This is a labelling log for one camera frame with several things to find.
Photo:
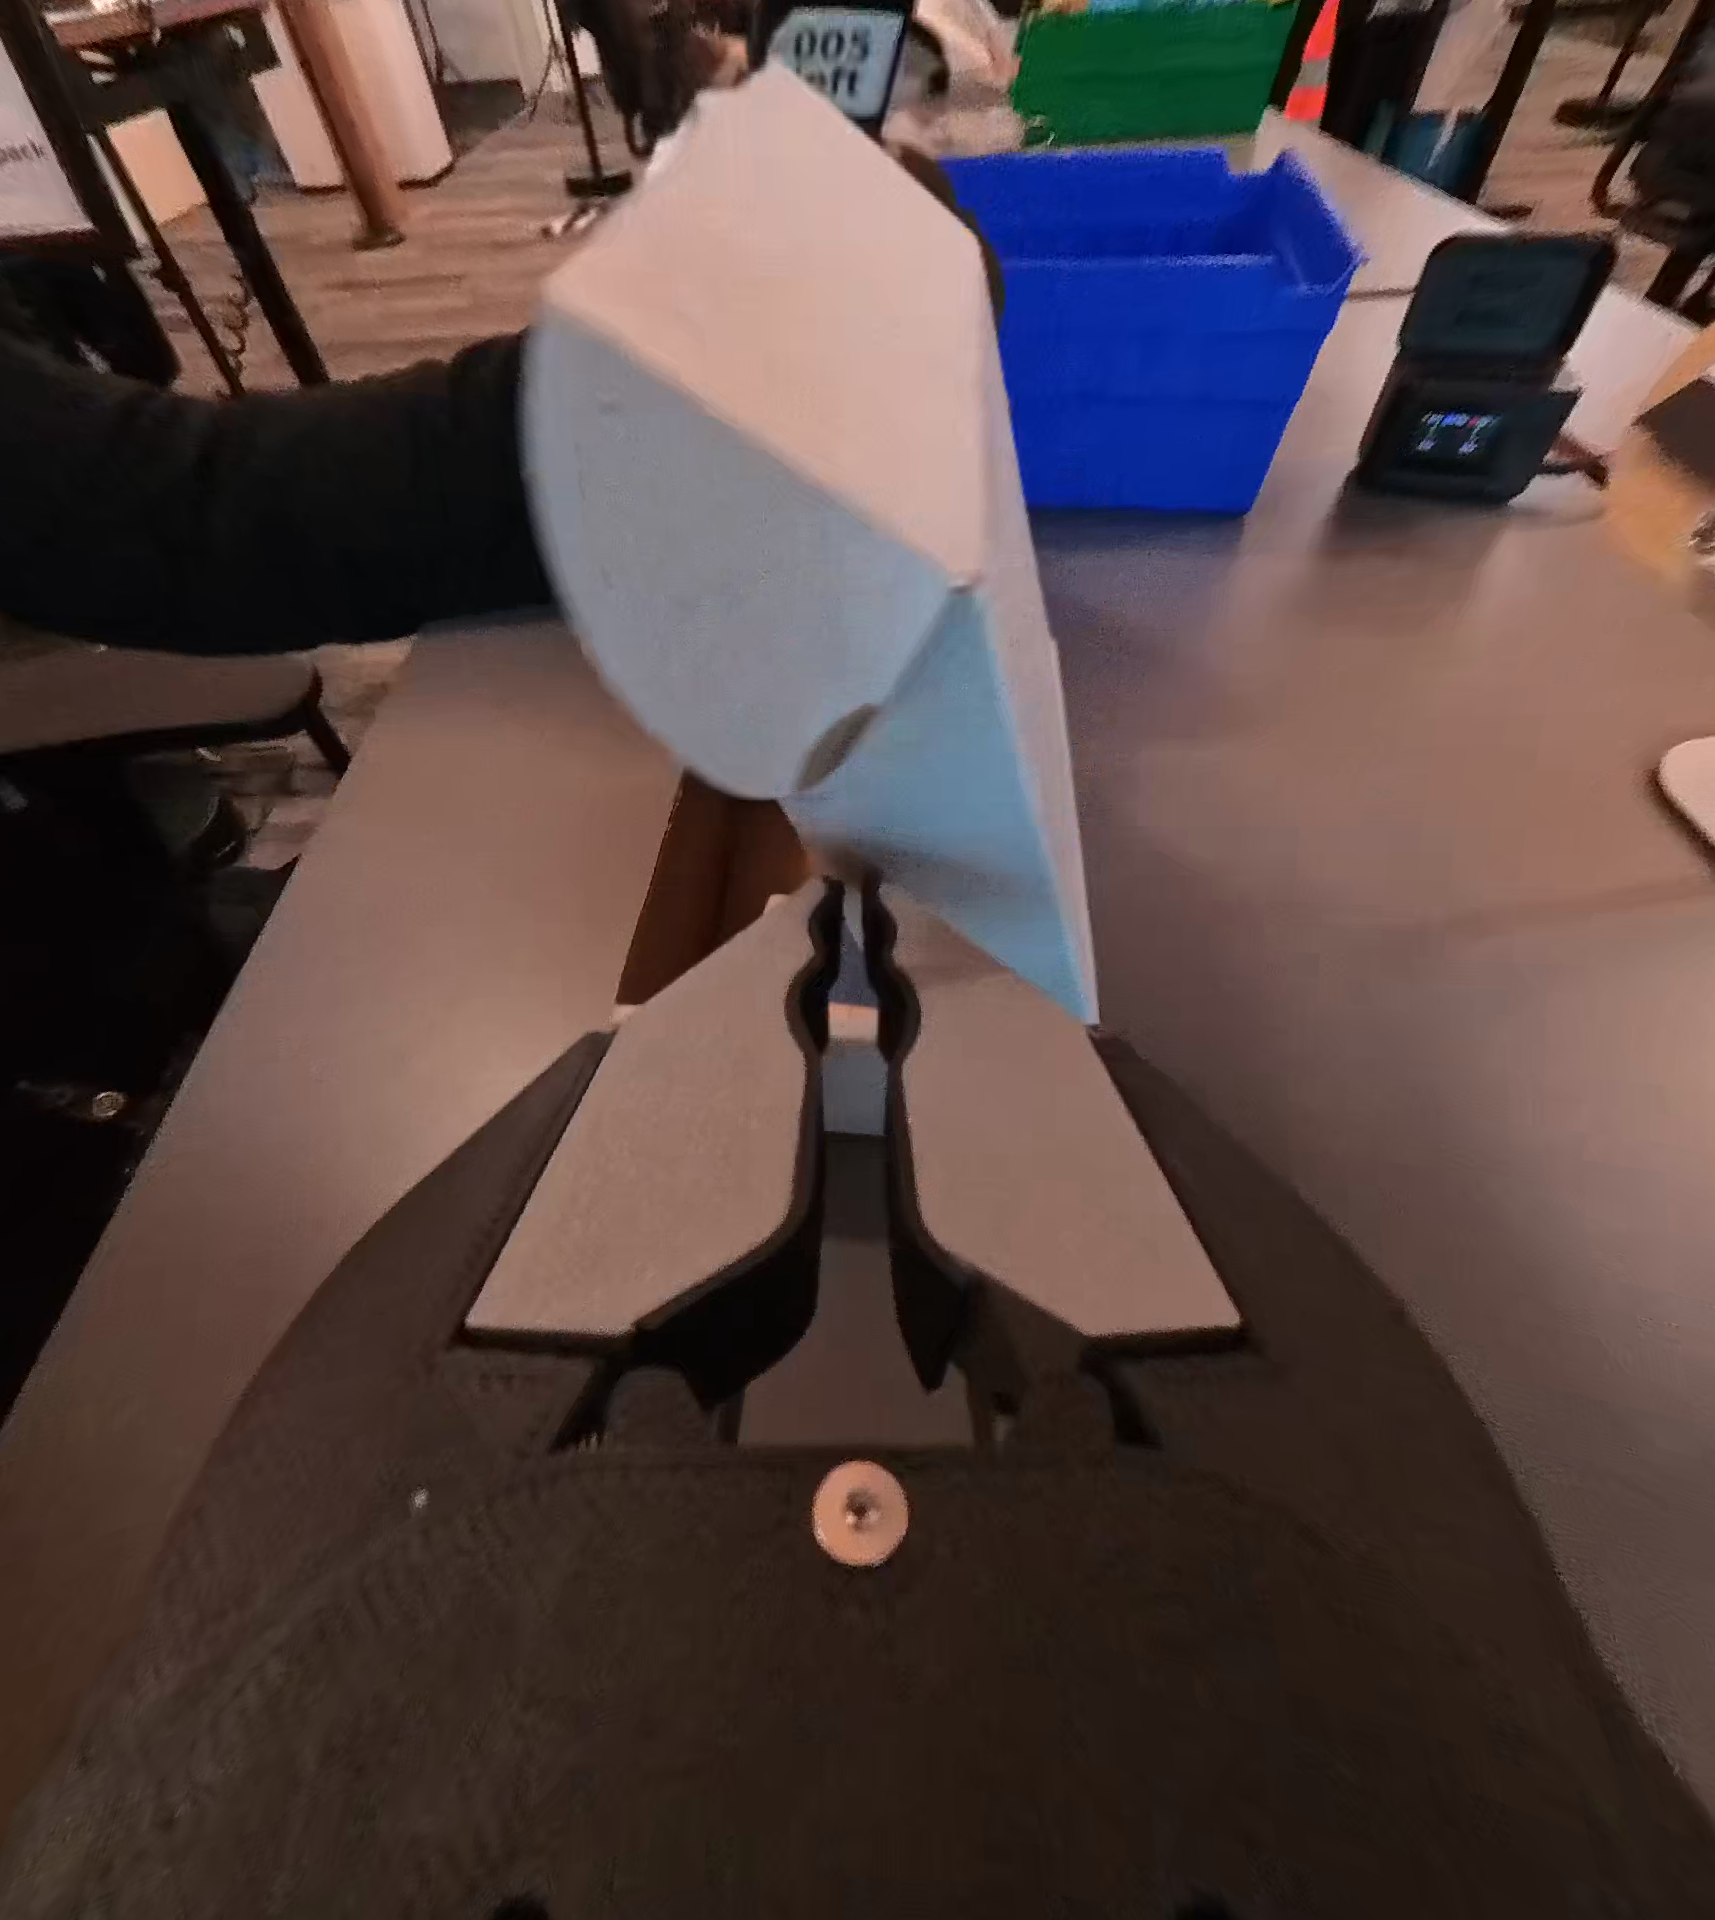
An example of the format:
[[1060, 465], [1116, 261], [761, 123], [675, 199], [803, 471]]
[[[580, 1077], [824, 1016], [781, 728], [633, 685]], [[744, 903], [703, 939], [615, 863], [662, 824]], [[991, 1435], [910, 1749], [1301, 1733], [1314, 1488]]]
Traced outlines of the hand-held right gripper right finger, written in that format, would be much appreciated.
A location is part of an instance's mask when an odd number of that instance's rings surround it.
[[1241, 1311], [1091, 1030], [895, 885], [864, 898], [895, 1312], [976, 1393], [1240, 1344]]

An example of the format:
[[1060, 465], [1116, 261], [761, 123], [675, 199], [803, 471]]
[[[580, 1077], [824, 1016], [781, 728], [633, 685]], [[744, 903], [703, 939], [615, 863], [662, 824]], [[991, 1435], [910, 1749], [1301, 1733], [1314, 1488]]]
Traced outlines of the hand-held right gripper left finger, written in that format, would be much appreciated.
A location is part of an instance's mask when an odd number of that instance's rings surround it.
[[608, 1038], [463, 1333], [667, 1368], [706, 1407], [811, 1326], [843, 889], [813, 880]]

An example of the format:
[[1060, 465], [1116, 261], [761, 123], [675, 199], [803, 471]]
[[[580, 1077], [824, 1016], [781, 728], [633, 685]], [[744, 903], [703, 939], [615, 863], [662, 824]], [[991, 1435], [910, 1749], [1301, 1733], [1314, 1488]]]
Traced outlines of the white cardboard mailer box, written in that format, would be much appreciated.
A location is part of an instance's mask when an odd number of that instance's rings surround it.
[[944, 931], [937, 1067], [987, 1129], [1097, 1113], [1060, 658], [977, 233], [771, 66], [707, 94], [544, 288], [518, 454], [603, 685]]

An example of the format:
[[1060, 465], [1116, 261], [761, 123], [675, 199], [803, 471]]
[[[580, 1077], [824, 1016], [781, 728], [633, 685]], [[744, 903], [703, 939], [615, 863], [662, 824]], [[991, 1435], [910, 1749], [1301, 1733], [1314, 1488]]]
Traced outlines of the blue plastic bin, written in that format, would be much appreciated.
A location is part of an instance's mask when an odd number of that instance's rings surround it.
[[1035, 151], [944, 171], [1002, 269], [1028, 504], [1246, 515], [1361, 266], [1301, 155]]

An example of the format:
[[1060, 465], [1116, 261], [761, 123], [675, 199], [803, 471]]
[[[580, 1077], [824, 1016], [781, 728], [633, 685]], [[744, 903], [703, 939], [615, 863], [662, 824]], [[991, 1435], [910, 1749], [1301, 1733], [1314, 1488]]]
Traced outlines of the person's left forearm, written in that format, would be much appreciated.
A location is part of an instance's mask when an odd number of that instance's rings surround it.
[[0, 614], [161, 654], [298, 654], [551, 606], [523, 336], [199, 397], [0, 330]]

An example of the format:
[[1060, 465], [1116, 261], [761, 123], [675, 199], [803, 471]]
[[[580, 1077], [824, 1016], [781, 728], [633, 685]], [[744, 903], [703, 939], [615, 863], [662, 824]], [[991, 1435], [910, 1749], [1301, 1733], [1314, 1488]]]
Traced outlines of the green plastic bin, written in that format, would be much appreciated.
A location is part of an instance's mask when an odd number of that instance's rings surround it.
[[1020, 17], [1008, 102], [1028, 145], [1257, 131], [1296, 2], [1047, 2]]

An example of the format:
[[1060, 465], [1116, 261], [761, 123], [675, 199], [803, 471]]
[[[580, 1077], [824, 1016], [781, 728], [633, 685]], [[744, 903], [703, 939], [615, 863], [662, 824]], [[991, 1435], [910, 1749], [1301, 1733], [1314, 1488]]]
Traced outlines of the orange traffic cone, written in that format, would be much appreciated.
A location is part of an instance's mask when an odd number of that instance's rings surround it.
[[1301, 43], [1301, 60], [1292, 75], [1292, 85], [1283, 94], [1280, 114], [1303, 126], [1321, 126], [1329, 102], [1329, 64], [1338, 46], [1339, 31], [1339, 2], [1321, 2], [1318, 13], [1308, 13], [1303, 2], [1301, 13], [1308, 21], [1308, 32]]

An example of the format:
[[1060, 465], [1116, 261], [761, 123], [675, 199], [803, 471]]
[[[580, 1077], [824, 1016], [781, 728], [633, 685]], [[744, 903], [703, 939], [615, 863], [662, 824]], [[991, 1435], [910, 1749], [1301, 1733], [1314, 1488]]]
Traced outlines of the black charging case with screen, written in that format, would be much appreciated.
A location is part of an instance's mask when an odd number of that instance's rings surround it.
[[1439, 241], [1358, 443], [1361, 493], [1510, 504], [1552, 459], [1583, 387], [1567, 359], [1617, 244], [1608, 233], [1492, 230]]

